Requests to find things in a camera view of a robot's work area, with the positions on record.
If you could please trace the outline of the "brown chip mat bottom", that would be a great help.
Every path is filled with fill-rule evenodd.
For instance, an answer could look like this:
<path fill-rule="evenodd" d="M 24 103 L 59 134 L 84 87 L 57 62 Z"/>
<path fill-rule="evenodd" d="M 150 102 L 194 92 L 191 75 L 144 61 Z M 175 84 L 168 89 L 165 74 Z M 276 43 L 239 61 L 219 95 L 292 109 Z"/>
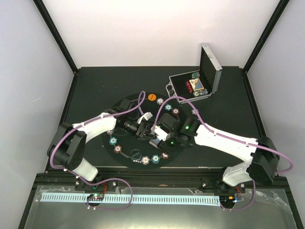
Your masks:
<path fill-rule="evenodd" d="M 168 159 L 169 156 L 168 156 L 166 153 L 162 153 L 162 158 L 163 158 L 163 159 Z"/>

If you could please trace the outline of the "brown chip mat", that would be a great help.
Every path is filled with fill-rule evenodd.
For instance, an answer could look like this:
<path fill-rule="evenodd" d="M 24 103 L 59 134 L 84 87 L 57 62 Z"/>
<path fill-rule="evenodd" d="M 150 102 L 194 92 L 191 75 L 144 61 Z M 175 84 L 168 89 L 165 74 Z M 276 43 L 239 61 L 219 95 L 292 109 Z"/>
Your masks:
<path fill-rule="evenodd" d="M 173 115 L 178 115 L 179 114 L 179 109 L 178 108 L 174 108 L 173 110 L 172 110 L 172 114 Z"/>
<path fill-rule="evenodd" d="M 162 153 L 162 158 L 163 158 L 163 159 L 168 159 L 169 156 L 168 156 L 166 153 Z"/>
<path fill-rule="evenodd" d="M 122 152 L 122 147 L 120 145 L 117 145 L 114 147 L 113 150 L 116 154 L 120 154 Z"/>

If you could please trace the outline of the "teal chip mat bottom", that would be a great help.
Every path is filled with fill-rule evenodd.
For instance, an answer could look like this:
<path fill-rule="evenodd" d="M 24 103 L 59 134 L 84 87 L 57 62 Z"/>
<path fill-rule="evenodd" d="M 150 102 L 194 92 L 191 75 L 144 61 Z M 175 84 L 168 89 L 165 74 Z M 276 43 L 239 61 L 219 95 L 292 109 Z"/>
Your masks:
<path fill-rule="evenodd" d="M 153 155 L 152 158 L 151 158 L 151 161 L 154 164 L 158 164 L 160 162 L 160 157 L 158 155 Z"/>

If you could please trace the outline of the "teal chip mat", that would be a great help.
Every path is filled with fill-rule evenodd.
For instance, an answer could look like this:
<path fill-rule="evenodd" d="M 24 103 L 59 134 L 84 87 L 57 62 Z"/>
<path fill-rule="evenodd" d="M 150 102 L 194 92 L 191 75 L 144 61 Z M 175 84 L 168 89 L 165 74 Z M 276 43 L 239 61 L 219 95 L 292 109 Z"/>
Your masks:
<path fill-rule="evenodd" d="M 151 161 L 154 164 L 158 164 L 160 162 L 160 157 L 158 155 L 153 155 L 152 158 L 151 158 Z"/>
<path fill-rule="evenodd" d="M 117 138 L 116 137 L 111 137 L 109 139 L 109 144 L 112 146 L 115 146 L 117 144 Z"/>
<path fill-rule="evenodd" d="M 166 111 L 172 110 L 172 106 L 169 105 L 169 104 L 166 104 L 164 108 L 165 108 Z"/>

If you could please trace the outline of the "white chip mat bottom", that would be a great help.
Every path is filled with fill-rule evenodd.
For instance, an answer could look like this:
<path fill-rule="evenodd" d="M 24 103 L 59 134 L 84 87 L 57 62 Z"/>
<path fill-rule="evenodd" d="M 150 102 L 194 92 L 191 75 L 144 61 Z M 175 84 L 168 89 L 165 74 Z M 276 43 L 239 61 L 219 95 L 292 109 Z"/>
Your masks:
<path fill-rule="evenodd" d="M 141 163 L 142 163 L 143 165 L 147 165 L 147 164 L 149 164 L 149 162 L 150 162 L 149 157 L 143 156 L 143 157 L 141 158 Z"/>

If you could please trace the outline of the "brown chip mat top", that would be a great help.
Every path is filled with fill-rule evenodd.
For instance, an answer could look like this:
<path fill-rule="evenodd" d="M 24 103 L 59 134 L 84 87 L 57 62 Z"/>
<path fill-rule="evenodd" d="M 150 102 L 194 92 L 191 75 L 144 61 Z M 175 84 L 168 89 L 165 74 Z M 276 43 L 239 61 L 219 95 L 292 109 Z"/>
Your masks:
<path fill-rule="evenodd" d="M 178 108 L 174 108 L 173 110 L 172 110 L 172 114 L 173 115 L 178 115 L 179 114 L 179 109 Z"/>

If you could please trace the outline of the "teal chip mat top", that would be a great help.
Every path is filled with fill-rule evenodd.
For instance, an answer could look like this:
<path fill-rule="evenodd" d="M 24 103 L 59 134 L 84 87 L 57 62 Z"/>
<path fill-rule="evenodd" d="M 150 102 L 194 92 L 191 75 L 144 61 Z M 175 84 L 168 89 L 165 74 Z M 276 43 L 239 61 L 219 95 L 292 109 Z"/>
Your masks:
<path fill-rule="evenodd" d="M 172 106 L 169 105 L 169 104 L 166 104 L 164 108 L 165 108 L 166 111 L 172 110 Z"/>

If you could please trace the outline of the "white chip mat top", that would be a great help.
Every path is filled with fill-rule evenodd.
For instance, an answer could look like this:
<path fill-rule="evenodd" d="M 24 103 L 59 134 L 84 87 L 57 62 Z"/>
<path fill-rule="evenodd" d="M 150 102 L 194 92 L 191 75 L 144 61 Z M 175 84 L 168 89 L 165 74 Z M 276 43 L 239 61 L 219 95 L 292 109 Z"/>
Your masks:
<path fill-rule="evenodd" d="M 162 105 L 164 103 L 164 100 L 162 98 L 158 98 L 156 100 L 156 102 L 157 102 L 158 105 Z"/>

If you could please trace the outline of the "orange big blind button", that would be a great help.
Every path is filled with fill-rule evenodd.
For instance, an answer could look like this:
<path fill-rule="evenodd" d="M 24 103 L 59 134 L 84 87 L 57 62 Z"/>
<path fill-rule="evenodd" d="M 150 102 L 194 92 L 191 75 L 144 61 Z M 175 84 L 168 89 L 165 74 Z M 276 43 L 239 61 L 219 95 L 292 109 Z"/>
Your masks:
<path fill-rule="evenodd" d="M 157 99 L 157 96 L 155 94 L 149 94 L 147 98 L 149 101 L 155 101 Z"/>

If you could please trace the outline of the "white purple chip stack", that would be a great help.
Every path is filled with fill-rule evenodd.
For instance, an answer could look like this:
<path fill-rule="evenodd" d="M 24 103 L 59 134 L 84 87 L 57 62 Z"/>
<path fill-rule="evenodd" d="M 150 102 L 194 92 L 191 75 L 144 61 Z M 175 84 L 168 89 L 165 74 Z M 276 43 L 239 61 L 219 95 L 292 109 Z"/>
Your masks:
<path fill-rule="evenodd" d="M 193 110 L 192 110 L 192 114 L 193 114 L 193 115 L 197 115 L 197 114 L 199 114 L 199 111 L 198 111 L 197 109 L 193 109 Z"/>

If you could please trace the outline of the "blue playing card deck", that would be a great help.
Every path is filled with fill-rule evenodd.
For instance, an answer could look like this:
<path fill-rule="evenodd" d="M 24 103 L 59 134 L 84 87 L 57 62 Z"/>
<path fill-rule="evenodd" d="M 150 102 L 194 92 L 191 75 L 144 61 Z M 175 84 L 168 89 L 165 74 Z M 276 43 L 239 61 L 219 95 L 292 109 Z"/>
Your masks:
<path fill-rule="evenodd" d="M 159 138 L 156 138 L 156 139 L 151 139 L 149 141 L 149 144 L 154 146 L 155 148 L 159 148 L 159 144 L 162 142 L 163 140 L 162 139 L 159 139 Z"/>

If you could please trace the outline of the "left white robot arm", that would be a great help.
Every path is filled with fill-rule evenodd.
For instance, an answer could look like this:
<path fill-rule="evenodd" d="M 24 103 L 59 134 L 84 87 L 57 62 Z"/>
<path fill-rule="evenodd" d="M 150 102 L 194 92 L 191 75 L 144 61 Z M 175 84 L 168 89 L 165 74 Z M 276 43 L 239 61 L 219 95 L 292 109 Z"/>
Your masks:
<path fill-rule="evenodd" d="M 100 115 L 76 124 L 62 123 L 48 149 L 50 166 L 54 169 L 65 169 L 82 179 L 91 190 L 102 186 L 102 178 L 98 169 L 84 158 L 86 144 L 97 136 L 112 131 L 128 113 L 141 111 L 145 101 L 142 91 L 138 104 L 134 107 L 107 109 Z"/>

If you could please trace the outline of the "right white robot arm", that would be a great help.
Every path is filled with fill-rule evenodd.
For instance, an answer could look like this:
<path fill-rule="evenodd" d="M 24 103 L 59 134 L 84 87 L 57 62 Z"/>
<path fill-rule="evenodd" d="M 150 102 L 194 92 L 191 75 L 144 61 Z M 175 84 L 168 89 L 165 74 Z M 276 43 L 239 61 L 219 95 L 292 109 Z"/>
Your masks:
<path fill-rule="evenodd" d="M 167 154 L 176 146 L 206 146 L 232 155 L 241 163 L 222 168 L 212 188 L 221 193 L 229 193 L 244 182 L 254 181 L 271 185 L 277 172 L 280 156 L 275 151 L 272 140 L 266 136 L 260 139 L 247 138 L 203 125 L 195 118 L 184 122 L 169 114 L 163 114 L 152 126 L 156 136 L 156 148 Z"/>

